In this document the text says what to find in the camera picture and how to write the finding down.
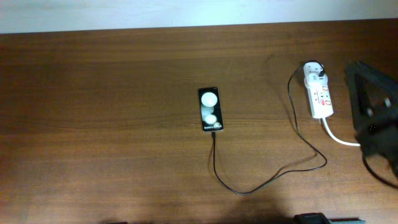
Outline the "black smartphone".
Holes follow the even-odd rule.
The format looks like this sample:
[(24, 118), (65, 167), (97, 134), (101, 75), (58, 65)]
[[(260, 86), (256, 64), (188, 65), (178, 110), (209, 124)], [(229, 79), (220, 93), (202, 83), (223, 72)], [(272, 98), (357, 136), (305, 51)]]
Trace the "black smartphone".
[(201, 126), (204, 133), (224, 130), (220, 95), (217, 87), (198, 89)]

